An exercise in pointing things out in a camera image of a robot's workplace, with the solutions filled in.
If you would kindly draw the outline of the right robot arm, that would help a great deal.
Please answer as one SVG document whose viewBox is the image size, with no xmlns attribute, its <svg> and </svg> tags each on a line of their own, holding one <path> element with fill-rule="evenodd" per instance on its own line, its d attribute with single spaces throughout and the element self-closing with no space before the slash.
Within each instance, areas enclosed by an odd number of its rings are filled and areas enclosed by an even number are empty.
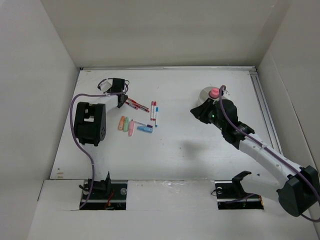
<svg viewBox="0 0 320 240">
<path fill-rule="evenodd" d="M 237 107 L 231 100 L 208 98 L 190 112 L 202 123 L 216 126 L 227 143 L 250 156 L 276 179 L 267 181 L 248 170 L 242 171 L 231 180 L 231 191 L 239 199 L 260 195 L 278 202 L 293 217 L 303 216 L 319 203 L 317 170 L 310 165 L 302 167 L 263 143 L 251 127 L 239 121 Z"/>
</svg>

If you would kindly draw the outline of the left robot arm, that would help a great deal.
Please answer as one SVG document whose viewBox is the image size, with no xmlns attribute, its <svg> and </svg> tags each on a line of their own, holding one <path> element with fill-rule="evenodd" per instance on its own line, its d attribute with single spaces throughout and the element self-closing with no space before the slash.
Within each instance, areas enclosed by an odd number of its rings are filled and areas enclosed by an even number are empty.
<svg viewBox="0 0 320 240">
<path fill-rule="evenodd" d="M 69 124 L 74 143 L 84 153 L 91 165 L 91 178 L 88 186 L 82 187 L 86 192 L 94 188 L 95 194 L 100 198 L 107 198 L 111 194 L 111 185 L 105 181 L 95 184 L 95 162 L 91 154 L 85 150 L 85 145 L 97 147 L 107 135 L 107 112 L 114 108 L 121 108 L 128 99 L 130 81 L 124 78 L 105 78 L 97 88 L 100 94 L 79 93 L 71 100 L 69 107 Z M 76 102 L 80 97 L 103 98 L 105 103 Z"/>
</svg>

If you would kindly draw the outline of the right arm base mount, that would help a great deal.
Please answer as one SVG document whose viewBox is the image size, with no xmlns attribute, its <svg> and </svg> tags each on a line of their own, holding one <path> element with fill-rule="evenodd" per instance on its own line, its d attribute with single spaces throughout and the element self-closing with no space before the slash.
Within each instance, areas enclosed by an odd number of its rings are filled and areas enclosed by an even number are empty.
<svg viewBox="0 0 320 240">
<path fill-rule="evenodd" d="M 219 210 L 264 210 L 262 197 L 247 193 L 241 186 L 241 181 L 249 171 L 242 171 L 231 180 L 215 180 L 215 189 L 211 195 L 216 197 Z"/>
</svg>

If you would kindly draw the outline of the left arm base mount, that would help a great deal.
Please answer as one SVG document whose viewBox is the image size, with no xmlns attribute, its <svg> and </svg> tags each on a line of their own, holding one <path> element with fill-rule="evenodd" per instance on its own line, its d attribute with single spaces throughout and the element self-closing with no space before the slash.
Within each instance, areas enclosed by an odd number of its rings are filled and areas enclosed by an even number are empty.
<svg viewBox="0 0 320 240">
<path fill-rule="evenodd" d="M 124 211 L 127 207 L 127 180 L 111 180 L 110 173 L 105 180 L 88 179 L 83 185 L 79 203 L 80 210 Z"/>
</svg>

